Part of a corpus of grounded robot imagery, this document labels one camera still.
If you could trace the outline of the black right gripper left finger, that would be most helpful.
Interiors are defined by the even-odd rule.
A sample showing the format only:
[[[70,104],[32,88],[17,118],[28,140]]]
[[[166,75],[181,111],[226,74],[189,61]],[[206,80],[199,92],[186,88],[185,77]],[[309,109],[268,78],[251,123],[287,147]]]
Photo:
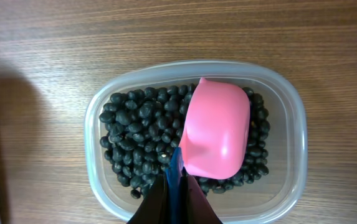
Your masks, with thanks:
[[[157,176],[148,195],[127,224],[167,224],[168,181],[166,175]]]

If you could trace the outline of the pink scoop with blue handle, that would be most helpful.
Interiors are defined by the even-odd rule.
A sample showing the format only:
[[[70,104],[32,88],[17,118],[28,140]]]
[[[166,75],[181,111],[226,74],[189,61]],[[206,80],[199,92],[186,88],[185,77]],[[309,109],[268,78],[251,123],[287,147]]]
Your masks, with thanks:
[[[189,103],[178,148],[166,171],[168,220],[181,223],[181,178],[227,179],[244,160],[250,103],[238,86],[202,77]]]

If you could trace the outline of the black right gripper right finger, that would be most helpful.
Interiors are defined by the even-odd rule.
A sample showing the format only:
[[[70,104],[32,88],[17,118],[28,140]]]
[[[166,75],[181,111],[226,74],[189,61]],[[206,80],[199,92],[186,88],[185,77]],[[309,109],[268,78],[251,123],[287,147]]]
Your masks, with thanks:
[[[180,187],[181,223],[222,224],[193,176],[182,177]]]

